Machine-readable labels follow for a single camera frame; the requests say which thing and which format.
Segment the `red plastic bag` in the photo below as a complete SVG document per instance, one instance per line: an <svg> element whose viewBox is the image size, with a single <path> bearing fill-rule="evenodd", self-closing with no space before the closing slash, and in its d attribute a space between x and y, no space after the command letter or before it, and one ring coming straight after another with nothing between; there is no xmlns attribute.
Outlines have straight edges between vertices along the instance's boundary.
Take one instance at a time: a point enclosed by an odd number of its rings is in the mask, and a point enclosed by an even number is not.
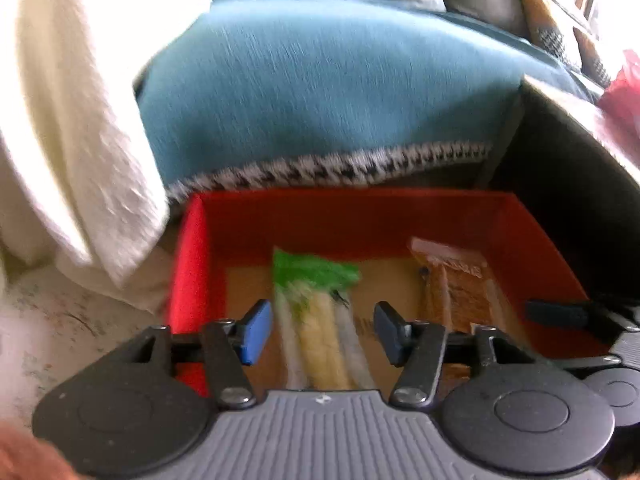
<svg viewBox="0 0 640 480"><path fill-rule="evenodd" d="M598 106L630 132L640 136L640 57L625 50L625 64L604 91Z"/></svg>

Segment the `gray ribbed plate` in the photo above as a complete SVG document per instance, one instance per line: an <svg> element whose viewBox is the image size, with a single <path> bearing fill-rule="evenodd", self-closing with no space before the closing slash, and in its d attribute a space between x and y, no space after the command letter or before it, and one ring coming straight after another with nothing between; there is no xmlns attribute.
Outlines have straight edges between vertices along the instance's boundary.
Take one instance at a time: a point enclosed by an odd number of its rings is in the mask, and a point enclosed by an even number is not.
<svg viewBox="0 0 640 480"><path fill-rule="evenodd" d="M622 359L625 366L640 370L640 334L638 332L623 332L609 353Z"/></svg>
<svg viewBox="0 0 640 480"><path fill-rule="evenodd" d="M203 443L146 480L497 480L449 448L431 419L379 392L270 392L221 415ZM606 480L590 470L580 480Z"/></svg>

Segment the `side table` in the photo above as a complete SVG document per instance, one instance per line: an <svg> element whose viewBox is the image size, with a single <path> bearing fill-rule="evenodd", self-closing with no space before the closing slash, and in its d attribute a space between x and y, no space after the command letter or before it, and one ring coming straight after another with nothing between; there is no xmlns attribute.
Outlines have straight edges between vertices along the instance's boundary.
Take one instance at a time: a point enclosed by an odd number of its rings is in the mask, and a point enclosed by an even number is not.
<svg viewBox="0 0 640 480"><path fill-rule="evenodd" d="M640 298L640 138L525 76L476 181L513 191L590 295Z"/></svg>

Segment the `brown object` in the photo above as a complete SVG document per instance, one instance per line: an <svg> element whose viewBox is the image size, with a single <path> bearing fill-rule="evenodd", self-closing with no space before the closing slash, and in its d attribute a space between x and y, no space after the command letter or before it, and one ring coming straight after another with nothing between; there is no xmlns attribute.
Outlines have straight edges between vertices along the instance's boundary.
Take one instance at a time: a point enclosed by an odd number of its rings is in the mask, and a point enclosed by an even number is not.
<svg viewBox="0 0 640 480"><path fill-rule="evenodd" d="M0 479L79 480L79 476L51 444L0 423Z"/></svg>
<svg viewBox="0 0 640 480"><path fill-rule="evenodd" d="M552 0L521 0L531 41L574 70L582 69L574 19Z"/></svg>
<svg viewBox="0 0 640 480"><path fill-rule="evenodd" d="M601 41L574 27L575 39L582 58L582 73L606 88L616 78L625 58L622 51L607 48Z"/></svg>
<svg viewBox="0 0 640 480"><path fill-rule="evenodd" d="M475 325L504 327L500 295L482 254L413 238L411 252L427 267L424 319L452 332L473 332Z"/></svg>

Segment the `patterned cushion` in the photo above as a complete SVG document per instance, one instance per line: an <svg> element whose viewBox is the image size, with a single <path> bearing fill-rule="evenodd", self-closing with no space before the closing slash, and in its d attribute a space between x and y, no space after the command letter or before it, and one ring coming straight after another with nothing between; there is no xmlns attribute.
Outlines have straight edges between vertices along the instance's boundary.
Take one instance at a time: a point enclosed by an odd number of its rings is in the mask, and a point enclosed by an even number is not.
<svg viewBox="0 0 640 480"><path fill-rule="evenodd" d="M521 1L533 44L580 71L582 59L574 37L574 20L551 0Z"/></svg>
<svg viewBox="0 0 640 480"><path fill-rule="evenodd" d="M582 57L582 73L606 88L622 68L622 52L607 48L577 27L574 27L574 34Z"/></svg>

